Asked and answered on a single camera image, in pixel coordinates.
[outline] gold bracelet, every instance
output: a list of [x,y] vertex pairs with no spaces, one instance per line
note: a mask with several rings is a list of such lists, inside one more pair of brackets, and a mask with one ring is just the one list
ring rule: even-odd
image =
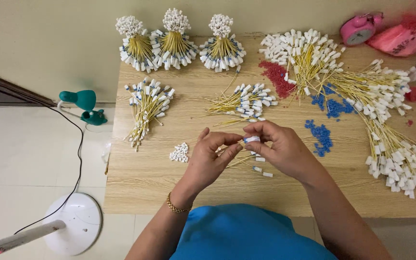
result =
[[192,209],[192,205],[190,205],[189,208],[184,209],[184,210],[177,209],[176,207],[173,206],[173,204],[171,204],[171,202],[170,202],[170,195],[171,195],[171,192],[168,194],[168,198],[166,198],[166,204],[168,204],[168,207],[170,207],[170,209],[173,212],[182,213],[182,212],[190,211]]

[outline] wooden table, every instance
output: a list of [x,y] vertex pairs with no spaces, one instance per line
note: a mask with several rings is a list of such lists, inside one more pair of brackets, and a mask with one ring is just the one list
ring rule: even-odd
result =
[[[262,38],[237,38],[245,47],[247,55],[234,86],[228,92],[232,92],[234,87],[241,83],[257,82],[265,83],[266,87],[274,90],[272,83],[261,75],[264,70],[258,67],[258,63],[264,59],[263,55],[257,53]],[[195,38],[196,44],[202,44],[204,41],[205,38]],[[341,60],[345,62],[345,70],[357,70],[365,68],[374,59],[383,59],[384,65],[392,69],[407,70],[416,64],[416,55],[409,58],[393,58],[364,45],[348,48]],[[224,115],[190,119],[204,115],[206,104],[196,97],[221,93],[233,75],[232,70],[215,73],[206,69],[198,57],[192,64],[180,70],[171,68],[152,72],[151,78],[161,81],[164,86],[170,85],[176,89],[175,98],[171,101],[170,109],[166,111],[167,116],[161,119],[164,126],[153,122],[151,132],[136,153],[128,141],[123,141],[133,127],[133,116],[128,101],[130,95],[123,86],[137,84],[146,73],[137,72],[122,62],[104,212],[156,213],[187,167],[185,163],[169,160],[174,146],[186,142],[189,149],[193,148],[204,127],[220,130],[212,126],[229,119]],[[305,121],[314,119],[316,125],[326,125],[331,131],[334,146],[330,153],[318,159],[361,216],[416,217],[416,199],[409,199],[401,192],[391,192],[390,188],[385,186],[384,176],[376,180],[368,174],[368,168],[364,164],[369,154],[368,137],[365,125],[358,115],[343,114],[340,116],[341,121],[336,122],[334,118],[328,119],[325,112],[316,105],[312,105],[310,98],[302,100],[301,103],[294,100],[290,107],[287,107],[289,103],[290,97],[279,101],[276,107],[264,109],[264,117],[279,125],[295,129],[311,150],[314,150],[317,140],[309,129],[304,128]],[[388,124],[416,140],[416,103],[410,105],[413,106],[413,110],[405,117],[393,111],[393,117],[389,119]],[[411,127],[407,126],[408,119],[413,120]],[[242,135],[245,125],[246,123],[238,123],[222,130]],[[263,177],[250,171],[225,170],[214,184],[200,193],[194,207],[247,203],[287,216],[312,216],[306,193],[298,181],[280,174],[268,163],[258,162],[257,166],[273,173],[274,177]]]

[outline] plastic bag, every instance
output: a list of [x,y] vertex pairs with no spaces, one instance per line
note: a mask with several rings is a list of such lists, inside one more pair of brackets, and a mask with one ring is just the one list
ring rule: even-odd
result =
[[402,24],[373,36],[367,44],[393,56],[416,53],[416,16],[404,15]]

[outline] blue shirt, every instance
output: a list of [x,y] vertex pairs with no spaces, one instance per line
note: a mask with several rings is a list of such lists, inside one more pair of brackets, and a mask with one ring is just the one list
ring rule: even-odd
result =
[[172,260],[336,259],[325,247],[295,233],[292,221],[247,204],[192,210]]

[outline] pink alarm clock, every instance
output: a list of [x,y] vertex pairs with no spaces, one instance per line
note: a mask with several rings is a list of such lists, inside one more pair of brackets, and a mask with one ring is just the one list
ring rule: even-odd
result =
[[375,34],[383,18],[383,13],[367,13],[347,21],[340,29],[344,44],[351,46],[365,42]]

